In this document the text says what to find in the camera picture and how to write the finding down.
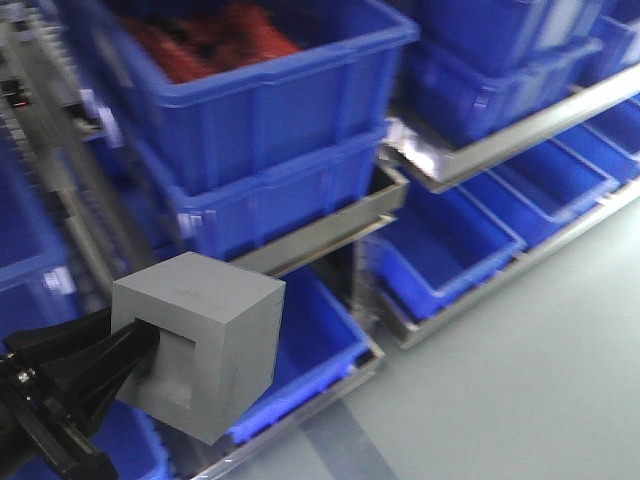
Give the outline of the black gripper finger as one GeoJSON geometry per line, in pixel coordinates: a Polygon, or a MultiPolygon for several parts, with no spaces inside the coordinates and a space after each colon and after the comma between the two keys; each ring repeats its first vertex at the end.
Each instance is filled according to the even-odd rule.
{"type": "Polygon", "coordinates": [[[62,393],[77,428],[95,434],[127,378],[159,344],[159,329],[136,320],[63,359],[62,393]]]}
{"type": "Polygon", "coordinates": [[[15,331],[3,339],[2,379],[22,371],[37,371],[43,364],[70,359],[95,347],[111,335],[111,309],[104,308],[53,326],[15,331]]]}

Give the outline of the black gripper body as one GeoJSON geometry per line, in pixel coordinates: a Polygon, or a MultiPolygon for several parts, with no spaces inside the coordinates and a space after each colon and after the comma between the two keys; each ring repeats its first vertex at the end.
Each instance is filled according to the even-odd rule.
{"type": "Polygon", "coordinates": [[[38,402],[35,372],[1,356],[1,477],[38,457],[59,479],[117,479],[108,455],[65,417],[38,402]]]}

